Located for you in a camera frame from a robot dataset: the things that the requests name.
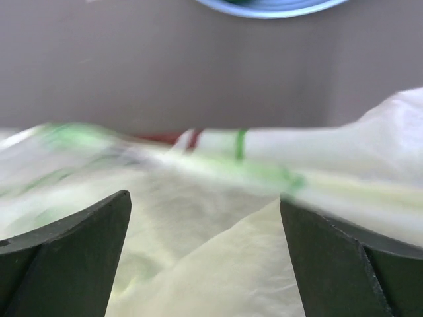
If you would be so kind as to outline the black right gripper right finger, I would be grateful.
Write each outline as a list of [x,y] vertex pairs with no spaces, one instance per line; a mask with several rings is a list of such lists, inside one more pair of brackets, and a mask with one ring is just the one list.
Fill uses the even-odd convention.
[[421,316],[422,248],[280,201],[306,316]]

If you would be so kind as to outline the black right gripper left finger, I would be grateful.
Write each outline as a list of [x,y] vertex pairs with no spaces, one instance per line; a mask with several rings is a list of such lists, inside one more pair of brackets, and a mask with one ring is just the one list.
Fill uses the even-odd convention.
[[132,203],[121,190],[1,241],[1,315],[103,317]]

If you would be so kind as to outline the light green plastic bag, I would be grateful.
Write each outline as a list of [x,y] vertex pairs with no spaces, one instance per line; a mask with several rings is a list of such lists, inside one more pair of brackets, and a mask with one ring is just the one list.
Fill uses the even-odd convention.
[[1,132],[1,241],[126,190],[104,316],[306,316],[280,201],[422,248],[422,89],[342,127]]

